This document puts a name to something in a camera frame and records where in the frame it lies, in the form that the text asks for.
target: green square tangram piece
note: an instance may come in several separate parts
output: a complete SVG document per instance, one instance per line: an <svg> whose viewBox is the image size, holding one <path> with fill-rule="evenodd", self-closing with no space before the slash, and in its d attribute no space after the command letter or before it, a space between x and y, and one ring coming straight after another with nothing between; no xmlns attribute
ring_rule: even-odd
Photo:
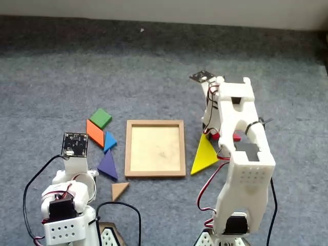
<svg viewBox="0 0 328 246"><path fill-rule="evenodd" d="M100 129L112 120L112 116L103 109L98 109L90 118L91 122L98 126Z"/></svg>

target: yellow triangle tangram piece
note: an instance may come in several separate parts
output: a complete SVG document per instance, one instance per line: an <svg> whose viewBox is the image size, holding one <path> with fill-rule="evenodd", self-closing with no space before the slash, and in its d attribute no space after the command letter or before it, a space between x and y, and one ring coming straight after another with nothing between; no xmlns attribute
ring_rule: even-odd
<svg viewBox="0 0 328 246"><path fill-rule="evenodd" d="M206 135L202 133L190 174L193 175L217 161L216 151L210 141L206 138Z"/></svg>
<svg viewBox="0 0 328 246"><path fill-rule="evenodd" d="M115 201L128 186L129 183L113 183L112 184L113 201Z"/></svg>

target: white wall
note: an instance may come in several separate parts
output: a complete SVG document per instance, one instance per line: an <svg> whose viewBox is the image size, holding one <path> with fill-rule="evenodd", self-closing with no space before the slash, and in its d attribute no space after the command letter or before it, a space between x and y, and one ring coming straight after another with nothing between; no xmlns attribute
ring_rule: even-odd
<svg viewBox="0 0 328 246"><path fill-rule="evenodd" d="M328 30L328 0L0 0L0 14Z"/></svg>

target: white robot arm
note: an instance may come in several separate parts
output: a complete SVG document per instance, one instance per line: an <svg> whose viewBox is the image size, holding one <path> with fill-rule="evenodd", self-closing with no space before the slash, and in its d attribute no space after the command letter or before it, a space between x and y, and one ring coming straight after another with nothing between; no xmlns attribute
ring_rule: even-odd
<svg viewBox="0 0 328 246"><path fill-rule="evenodd" d="M238 84L226 83L223 77L206 71L191 78L201 83L207 97L202 118L204 131L219 132L219 153L230 157L227 180L217 198L208 237L213 245L245 245L241 238L259 229L275 168L264 125L254 105L251 81L245 77ZM234 142L235 131L244 132L249 141ZM202 245L203 237L204 233L196 245Z"/></svg>

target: circuit board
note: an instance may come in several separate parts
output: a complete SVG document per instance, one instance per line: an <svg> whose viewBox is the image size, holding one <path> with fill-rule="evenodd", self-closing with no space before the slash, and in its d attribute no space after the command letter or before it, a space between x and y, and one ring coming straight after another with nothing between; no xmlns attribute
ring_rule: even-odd
<svg viewBox="0 0 328 246"><path fill-rule="evenodd" d="M87 157L89 135L86 133L65 132L62 155L73 157Z"/></svg>
<svg viewBox="0 0 328 246"><path fill-rule="evenodd" d="M189 78L196 82L203 83L205 81L209 81L211 78L214 77L215 77L214 74L205 70L201 70L200 72L191 75Z"/></svg>

